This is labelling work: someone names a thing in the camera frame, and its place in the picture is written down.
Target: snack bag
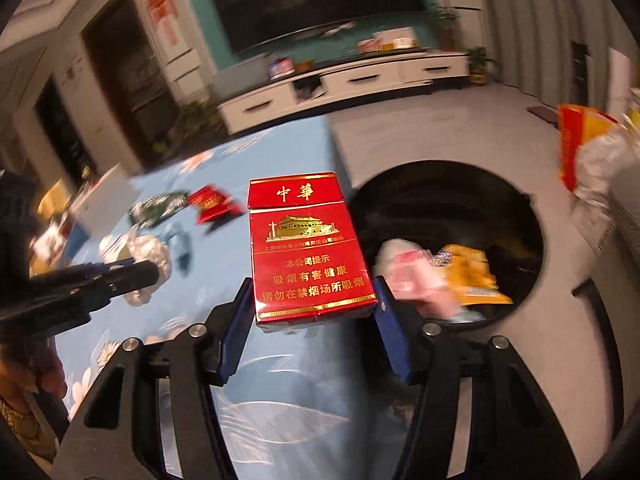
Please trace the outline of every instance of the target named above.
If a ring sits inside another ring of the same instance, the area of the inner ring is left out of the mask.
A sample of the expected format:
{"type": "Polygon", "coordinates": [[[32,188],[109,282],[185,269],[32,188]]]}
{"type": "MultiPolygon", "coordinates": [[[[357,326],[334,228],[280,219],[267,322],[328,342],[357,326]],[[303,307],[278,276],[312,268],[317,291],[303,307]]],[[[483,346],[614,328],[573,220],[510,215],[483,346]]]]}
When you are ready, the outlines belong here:
{"type": "Polygon", "coordinates": [[[618,122],[607,114],[578,105],[558,107],[558,130],[561,135],[560,178],[569,191],[576,186],[575,156],[578,148],[597,136],[607,133],[618,122]]]}
{"type": "Polygon", "coordinates": [[[195,205],[200,209],[196,224],[211,222],[222,215],[242,214],[242,208],[226,192],[215,188],[211,184],[201,187],[187,198],[189,205],[195,205]]]}
{"type": "Polygon", "coordinates": [[[463,305],[510,304],[511,298],[498,291],[495,276],[482,251],[462,245],[448,245],[433,257],[442,269],[455,300],[463,305]]]}

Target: hand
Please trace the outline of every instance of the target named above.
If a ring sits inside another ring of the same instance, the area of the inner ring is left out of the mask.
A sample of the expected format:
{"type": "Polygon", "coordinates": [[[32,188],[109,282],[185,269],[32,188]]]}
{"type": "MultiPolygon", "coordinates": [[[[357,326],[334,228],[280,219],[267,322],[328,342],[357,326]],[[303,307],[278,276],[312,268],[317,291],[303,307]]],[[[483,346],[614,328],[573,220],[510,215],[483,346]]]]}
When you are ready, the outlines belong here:
{"type": "Polygon", "coordinates": [[[0,397],[17,412],[30,413],[24,391],[37,393],[38,386],[60,399],[66,396],[65,373],[53,338],[0,345],[0,397]]]}

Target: tv stand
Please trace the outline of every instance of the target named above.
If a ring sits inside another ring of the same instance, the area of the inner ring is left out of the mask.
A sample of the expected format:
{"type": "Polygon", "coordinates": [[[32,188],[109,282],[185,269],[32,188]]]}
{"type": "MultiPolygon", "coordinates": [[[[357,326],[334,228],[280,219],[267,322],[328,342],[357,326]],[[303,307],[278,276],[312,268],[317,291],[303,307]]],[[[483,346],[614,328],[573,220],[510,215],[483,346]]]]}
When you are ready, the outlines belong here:
{"type": "Polygon", "coordinates": [[[247,91],[220,104],[229,134],[256,129],[287,116],[312,112],[354,98],[431,85],[434,80],[468,78],[463,52],[411,49],[380,52],[327,63],[247,91]]]}

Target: floral tablecloth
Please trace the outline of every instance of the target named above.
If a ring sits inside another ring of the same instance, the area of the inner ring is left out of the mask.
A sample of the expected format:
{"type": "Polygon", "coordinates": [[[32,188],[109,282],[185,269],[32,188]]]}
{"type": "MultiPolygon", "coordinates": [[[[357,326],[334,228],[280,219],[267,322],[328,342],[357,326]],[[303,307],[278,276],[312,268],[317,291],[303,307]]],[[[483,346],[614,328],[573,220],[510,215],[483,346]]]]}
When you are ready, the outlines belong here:
{"type": "MultiPolygon", "coordinates": [[[[353,192],[325,118],[311,118],[234,140],[199,159],[132,179],[139,199],[205,184],[246,205],[249,180],[280,174],[335,171],[348,198],[353,192]]],[[[92,321],[56,339],[70,385],[72,414],[125,338],[172,338],[210,310],[231,300],[251,275],[248,215],[211,231],[195,224],[188,207],[145,234],[159,237],[179,224],[193,247],[190,271],[173,269],[150,303],[132,307],[122,298],[92,314],[92,321]]],[[[129,228],[123,218],[114,229],[129,228]]],[[[100,240],[74,259],[98,262],[100,240]]],[[[231,458],[241,480],[357,479],[366,473],[366,391],[352,322],[289,332],[253,326],[238,372],[214,401],[231,458]]],[[[167,471],[180,476],[170,421],[168,384],[161,386],[162,440],[167,471]]]]}

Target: red box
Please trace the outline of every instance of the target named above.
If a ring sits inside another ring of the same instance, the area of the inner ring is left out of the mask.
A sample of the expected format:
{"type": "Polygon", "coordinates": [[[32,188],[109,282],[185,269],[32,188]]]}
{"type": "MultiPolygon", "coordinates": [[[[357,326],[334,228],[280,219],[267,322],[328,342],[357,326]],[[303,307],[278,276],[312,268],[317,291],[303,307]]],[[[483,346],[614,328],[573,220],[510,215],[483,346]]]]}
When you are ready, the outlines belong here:
{"type": "Polygon", "coordinates": [[[368,314],[376,296],[335,173],[252,180],[248,206],[258,325],[368,314]]]}

